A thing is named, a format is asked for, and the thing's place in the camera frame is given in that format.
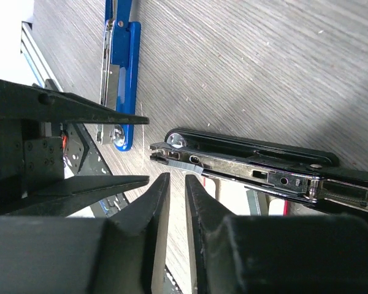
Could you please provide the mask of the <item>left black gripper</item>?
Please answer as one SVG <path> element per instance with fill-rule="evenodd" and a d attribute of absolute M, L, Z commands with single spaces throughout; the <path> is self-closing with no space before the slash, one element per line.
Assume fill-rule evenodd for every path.
<path fill-rule="evenodd" d="M 64 179 L 61 137 L 23 136 L 21 121 L 148 124 L 68 92 L 0 79 L 0 216 L 69 216 L 104 198 L 145 186 L 148 176 Z"/>

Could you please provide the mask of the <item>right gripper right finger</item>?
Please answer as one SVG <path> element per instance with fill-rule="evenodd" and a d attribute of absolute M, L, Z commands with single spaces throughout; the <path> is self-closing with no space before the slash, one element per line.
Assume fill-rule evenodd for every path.
<path fill-rule="evenodd" d="M 185 178 L 194 293 L 368 293 L 368 225 L 352 216 L 240 216 Z"/>

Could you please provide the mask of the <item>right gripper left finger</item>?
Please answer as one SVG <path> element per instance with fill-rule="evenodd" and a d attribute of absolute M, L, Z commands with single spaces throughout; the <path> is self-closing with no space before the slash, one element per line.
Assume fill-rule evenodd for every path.
<path fill-rule="evenodd" d="M 0 216 L 0 293 L 162 293 L 170 181 L 110 217 Z"/>

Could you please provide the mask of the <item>silver staple strip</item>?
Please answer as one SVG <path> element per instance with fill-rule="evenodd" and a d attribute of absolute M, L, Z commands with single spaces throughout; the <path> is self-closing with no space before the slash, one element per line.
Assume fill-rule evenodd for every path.
<path fill-rule="evenodd" d="M 192 163 L 180 162 L 177 160 L 170 160 L 170 159 L 167 161 L 167 165 L 172 168 L 178 168 L 186 172 L 196 173 L 198 175 L 201 175 L 204 170 L 202 167 Z"/>

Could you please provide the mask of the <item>blue stapler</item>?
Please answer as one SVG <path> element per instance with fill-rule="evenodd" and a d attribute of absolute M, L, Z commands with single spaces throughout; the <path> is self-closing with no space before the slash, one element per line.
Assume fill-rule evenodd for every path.
<path fill-rule="evenodd" d="M 130 21 L 131 1 L 105 2 L 100 104 L 127 115 L 136 112 L 141 24 Z"/>

